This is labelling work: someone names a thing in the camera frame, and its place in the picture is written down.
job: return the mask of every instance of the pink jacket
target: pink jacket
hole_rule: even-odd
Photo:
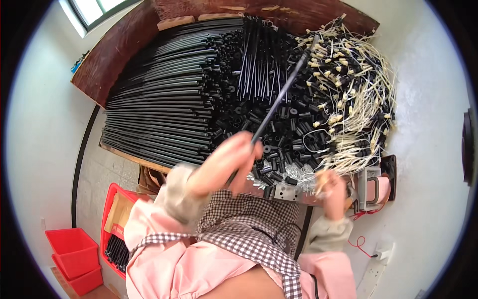
[[[170,183],[170,185],[177,188],[178,184]],[[166,190],[167,188],[163,185],[155,202],[139,200],[134,205],[124,230],[128,249],[134,248],[151,233],[186,233],[190,231],[187,225],[182,224],[171,217],[171,213],[166,212],[171,208],[171,206],[169,208],[164,206],[167,201],[164,197],[168,197],[170,193]],[[174,206],[181,206],[177,203],[185,200],[189,199],[178,199]],[[327,241],[325,244],[319,244],[320,242],[316,241],[320,241],[321,237],[327,239],[329,231],[333,231],[334,227],[339,224],[344,227],[343,223],[333,223],[324,218],[319,219],[309,233],[311,250],[317,251],[314,248],[330,247],[331,241]],[[341,234],[345,234],[346,240],[350,231],[348,230],[348,233],[341,232]],[[332,238],[333,241],[337,240],[337,236],[341,236],[340,233]],[[308,273],[317,277],[317,291],[320,299],[356,298],[350,260],[345,253],[338,251],[303,253],[300,255],[298,263],[302,269],[300,283],[304,299],[315,298],[315,284]],[[130,299],[195,299],[208,293],[226,279],[240,275],[255,265],[255,262],[207,242],[191,244],[189,240],[181,240],[142,247],[136,251],[126,268],[128,297]],[[282,288],[281,274],[266,267],[264,270]]]

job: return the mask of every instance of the woman's left hand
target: woman's left hand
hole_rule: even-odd
[[[251,171],[255,159],[262,157],[262,143],[258,141],[254,148],[250,145],[252,133],[239,132],[226,139],[189,177],[189,194],[203,197],[221,190],[234,171],[238,171],[230,184],[233,194],[240,193]]]

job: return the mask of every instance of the red plastic crate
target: red plastic crate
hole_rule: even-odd
[[[63,279],[71,286],[71,288],[76,292],[78,296],[83,296],[103,284],[103,276],[101,276],[100,265],[98,265],[97,268],[93,271],[69,279],[68,277],[66,277],[65,272],[60,265],[58,256],[53,254],[52,259],[58,270],[60,270]]]
[[[81,228],[45,231],[66,277],[73,279],[99,266],[98,244]]]
[[[133,203],[135,203],[140,198],[145,200],[150,200],[151,198],[144,194],[139,195],[134,191],[123,190],[116,183],[111,183],[111,185],[108,188],[108,194],[106,195],[106,201],[105,201],[105,208],[103,210],[103,220],[101,221],[101,238],[100,238],[100,244],[99,244],[100,256],[119,276],[121,276],[123,279],[126,279],[126,274],[119,271],[116,268],[115,263],[110,263],[108,261],[108,257],[105,255],[106,246],[108,245],[108,240],[111,237],[111,233],[105,231],[103,227],[105,227],[106,219],[108,218],[109,211],[111,210],[111,206],[113,205],[113,200],[115,198],[116,193],[118,192],[124,195]]]

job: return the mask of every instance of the white wall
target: white wall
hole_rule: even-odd
[[[357,220],[350,241],[365,236],[363,248],[372,253],[381,237],[394,240],[394,256],[372,298],[415,298],[444,266],[465,215],[468,187],[460,150],[469,102],[464,69],[446,29],[425,2],[345,2],[381,23],[381,37],[373,44],[398,69],[399,80],[397,130],[387,148],[398,160],[396,201]],[[348,244],[346,253],[358,285],[369,258]]]
[[[70,68],[124,11],[82,39],[55,1],[26,48],[11,90],[6,153],[14,213],[50,284],[68,298],[49,267],[53,253],[41,226],[71,228],[78,150],[94,103],[71,83]]]

